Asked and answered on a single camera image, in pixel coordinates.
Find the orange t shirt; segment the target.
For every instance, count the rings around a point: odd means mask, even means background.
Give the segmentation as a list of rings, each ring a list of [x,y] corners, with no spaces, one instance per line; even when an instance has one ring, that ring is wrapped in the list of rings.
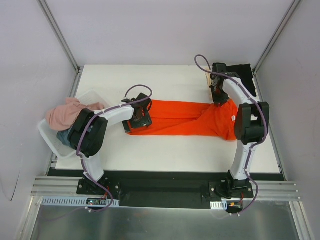
[[[131,136],[205,136],[235,141],[238,107],[232,100],[213,103],[153,100],[152,124],[132,129]]]

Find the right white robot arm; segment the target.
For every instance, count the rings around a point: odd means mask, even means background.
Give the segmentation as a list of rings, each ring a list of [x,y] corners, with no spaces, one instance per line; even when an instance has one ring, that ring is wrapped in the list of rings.
[[[237,197],[251,187],[250,168],[258,145],[262,144],[269,131],[270,106],[259,102],[243,85],[235,71],[228,71],[224,63],[214,63],[210,74],[210,90],[213,103],[222,107],[229,101],[237,106],[234,134],[237,148],[233,164],[225,180],[214,191],[221,197]]]

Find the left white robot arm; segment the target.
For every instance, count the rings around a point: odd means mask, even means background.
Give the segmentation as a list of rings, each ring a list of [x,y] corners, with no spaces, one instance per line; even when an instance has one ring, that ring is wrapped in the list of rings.
[[[84,175],[90,180],[88,188],[94,194],[102,194],[106,188],[105,181],[101,179],[104,170],[99,152],[107,128],[121,123],[126,133],[132,133],[136,129],[149,127],[152,125],[151,107],[151,98],[140,93],[137,98],[125,98],[118,106],[96,111],[85,108],[80,112],[67,139],[81,158]]]

